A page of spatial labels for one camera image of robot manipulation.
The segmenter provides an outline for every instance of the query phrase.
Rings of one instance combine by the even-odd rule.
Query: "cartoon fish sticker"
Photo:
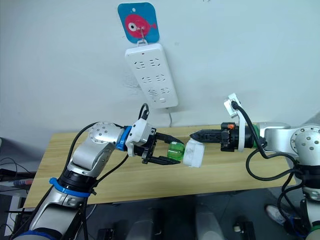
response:
[[[134,38],[141,39],[141,31],[144,36],[148,35],[151,28],[156,29],[157,25],[155,23],[149,24],[142,16],[137,14],[130,14],[125,18],[124,21],[125,28],[127,32]]]

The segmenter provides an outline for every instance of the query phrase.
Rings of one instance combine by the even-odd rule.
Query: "power strip switch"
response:
[[[178,105],[176,89],[161,44],[130,48],[125,52],[125,59],[151,107],[161,109]]]

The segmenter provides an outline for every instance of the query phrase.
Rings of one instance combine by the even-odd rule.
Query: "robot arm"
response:
[[[190,137],[201,143],[220,143],[221,151],[224,152],[242,152],[244,148],[259,148],[257,139],[262,151],[257,149],[255,152],[260,152],[264,158],[284,156],[293,160],[295,176],[302,180],[305,197],[301,201],[301,209],[310,229],[307,240],[320,239],[320,125],[290,127],[285,123],[268,122],[253,125],[234,93],[228,96],[224,105],[232,118],[239,117],[238,124],[223,122],[221,130],[204,129],[191,134]],[[244,124],[244,115],[248,125]]]
[[[142,157],[142,163],[160,165],[180,163],[177,160],[153,156],[157,140],[166,143],[180,140],[161,134],[142,115],[132,126],[121,127],[110,122],[91,125],[86,140],[74,151],[61,176],[51,178],[52,187],[42,198],[29,221],[12,237],[15,240],[64,240],[73,239],[83,223],[85,230],[85,207],[93,188],[112,152],[115,149],[129,156]]]

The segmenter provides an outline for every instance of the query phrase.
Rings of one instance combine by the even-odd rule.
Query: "power strip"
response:
[[[154,109],[178,105],[176,89],[161,44],[149,44],[125,51],[128,62],[149,104]]]

